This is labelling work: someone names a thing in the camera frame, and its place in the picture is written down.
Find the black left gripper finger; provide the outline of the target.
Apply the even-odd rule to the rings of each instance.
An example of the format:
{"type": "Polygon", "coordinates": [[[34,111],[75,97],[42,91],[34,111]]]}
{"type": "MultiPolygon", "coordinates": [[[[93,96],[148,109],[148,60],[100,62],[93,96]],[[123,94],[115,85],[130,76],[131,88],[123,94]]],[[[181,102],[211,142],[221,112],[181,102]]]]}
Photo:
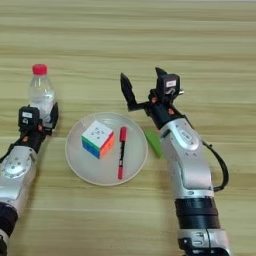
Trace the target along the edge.
{"type": "Polygon", "coordinates": [[[57,124],[57,121],[58,121],[58,117],[59,117],[58,103],[55,103],[53,105],[53,108],[52,108],[51,113],[50,113],[50,117],[51,117],[52,128],[55,128],[56,124],[57,124]]]}

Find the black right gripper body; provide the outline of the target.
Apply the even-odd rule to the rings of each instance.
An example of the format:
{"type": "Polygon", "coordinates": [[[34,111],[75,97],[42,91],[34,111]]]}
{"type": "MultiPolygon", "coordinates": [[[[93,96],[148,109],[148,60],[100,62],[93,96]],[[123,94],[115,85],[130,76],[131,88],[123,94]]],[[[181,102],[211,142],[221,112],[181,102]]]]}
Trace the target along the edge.
{"type": "Polygon", "coordinates": [[[156,89],[151,89],[148,100],[141,103],[136,101],[135,94],[129,89],[128,110],[144,110],[146,115],[152,118],[158,130],[168,122],[184,117],[173,105],[173,96],[160,96],[156,89]]]}

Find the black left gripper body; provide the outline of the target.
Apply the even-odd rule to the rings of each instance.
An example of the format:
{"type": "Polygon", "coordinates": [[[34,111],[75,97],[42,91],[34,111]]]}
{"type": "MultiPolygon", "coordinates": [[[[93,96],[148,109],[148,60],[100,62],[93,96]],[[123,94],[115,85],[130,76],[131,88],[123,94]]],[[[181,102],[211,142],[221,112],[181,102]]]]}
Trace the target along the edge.
{"type": "Polygon", "coordinates": [[[45,138],[51,135],[52,130],[41,125],[32,129],[23,129],[20,131],[20,138],[17,141],[17,145],[39,150],[45,138]]]}

